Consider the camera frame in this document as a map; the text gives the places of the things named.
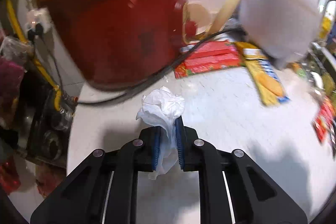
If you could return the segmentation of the white tissue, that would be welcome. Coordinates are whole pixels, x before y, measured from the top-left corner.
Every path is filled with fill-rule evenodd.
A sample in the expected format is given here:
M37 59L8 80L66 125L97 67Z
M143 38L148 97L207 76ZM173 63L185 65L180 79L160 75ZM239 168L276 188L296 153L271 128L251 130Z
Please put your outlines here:
M158 141L158 156L154 160L154 172L148 175L151 180L168 173L178 161L175 120L184 110L185 99L165 86L142 97L142 106L136 118L147 125L163 129Z

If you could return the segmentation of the yellow gas pipe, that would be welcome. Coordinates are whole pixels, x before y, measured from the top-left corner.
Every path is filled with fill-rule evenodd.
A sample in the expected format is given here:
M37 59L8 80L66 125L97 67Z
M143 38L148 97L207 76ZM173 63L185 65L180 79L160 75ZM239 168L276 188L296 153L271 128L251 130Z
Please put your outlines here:
M52 86L54 92L55 92L55 98L54 98L54 108L58 112L62 112L64 108L61 106L61 99L63 96L63 81L62 77L60 75L58 65L56 63L56 59L49 50L49 48L45 45L45 48L47 52L49 53L49 56L52 58L54 62L54 66L56 69L56 73L58 75L59 79L59 84L56 83L56 81L52 78L52 76L48 73L46 68L41 64L41 61L35 56L36 49L35 49L35 44L33 42L30 42L28 38L23 34L22 28L18 22L15 10L13 8L13 3L11 0L5 0L6 3L6 12L7 16L9 18L10 24L15 31L15 33L18 36L18 39L20 40L21 43L24 45L28 45L31 50L28 53L28 56L32 60L33 64L37 67L38 71L42 74L43 78Z

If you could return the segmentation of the yellow blue snack wrapper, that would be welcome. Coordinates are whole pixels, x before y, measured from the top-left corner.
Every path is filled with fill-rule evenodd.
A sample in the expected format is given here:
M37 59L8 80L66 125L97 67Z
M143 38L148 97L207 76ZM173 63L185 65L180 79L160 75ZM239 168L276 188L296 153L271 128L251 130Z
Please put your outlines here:
M288 102L285 89L264 52L247 42L235 42L235 47L244 59L262 103L275 106Z

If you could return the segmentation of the red long snack wrapper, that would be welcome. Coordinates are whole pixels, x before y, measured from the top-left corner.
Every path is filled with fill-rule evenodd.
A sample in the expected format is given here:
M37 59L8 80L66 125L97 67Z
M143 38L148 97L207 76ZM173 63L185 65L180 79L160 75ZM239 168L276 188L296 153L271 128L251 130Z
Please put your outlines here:
M242 67L243 61L234 43L229 40L205 42L174 69L176 79L210 71Z

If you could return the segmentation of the red clay cooking pot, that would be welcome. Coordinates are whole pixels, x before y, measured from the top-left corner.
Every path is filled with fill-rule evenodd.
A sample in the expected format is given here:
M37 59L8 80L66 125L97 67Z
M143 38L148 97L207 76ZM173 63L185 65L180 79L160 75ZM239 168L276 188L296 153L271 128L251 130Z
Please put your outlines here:
M175 61L186 0L36 0L86 82L98 90L140 84Z

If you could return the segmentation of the white pink electric pot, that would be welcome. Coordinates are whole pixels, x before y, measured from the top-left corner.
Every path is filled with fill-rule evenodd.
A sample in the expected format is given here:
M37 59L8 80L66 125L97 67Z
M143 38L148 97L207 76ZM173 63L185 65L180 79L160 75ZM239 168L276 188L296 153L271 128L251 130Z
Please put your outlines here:
M238 12L248 38L274 59L277 69L299 61L318 35L317 0L225 0L208 31L220 31Z

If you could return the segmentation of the chrome sink faucet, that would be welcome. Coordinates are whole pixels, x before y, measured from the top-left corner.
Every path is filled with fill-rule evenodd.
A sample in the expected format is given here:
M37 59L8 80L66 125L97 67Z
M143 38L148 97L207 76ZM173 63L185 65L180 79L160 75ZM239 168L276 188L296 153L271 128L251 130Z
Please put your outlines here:
M322 13L321 13L321 22L319 25L319 33L317 36L318 41L326 41L327 36L330 33L334 20L335 20L335 15L331 16L330 13L327 12L328 5L331 2L335 2L335 0L326 0Z

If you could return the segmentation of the white wall power strip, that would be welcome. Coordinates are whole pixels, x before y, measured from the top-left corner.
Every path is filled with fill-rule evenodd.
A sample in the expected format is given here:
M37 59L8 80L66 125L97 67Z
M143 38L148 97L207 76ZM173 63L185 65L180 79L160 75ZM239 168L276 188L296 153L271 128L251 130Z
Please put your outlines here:
M25 32L34 30L36 25L43 27L43 33L46 34L52 27L52 19L47 8L32 9L26 14Z

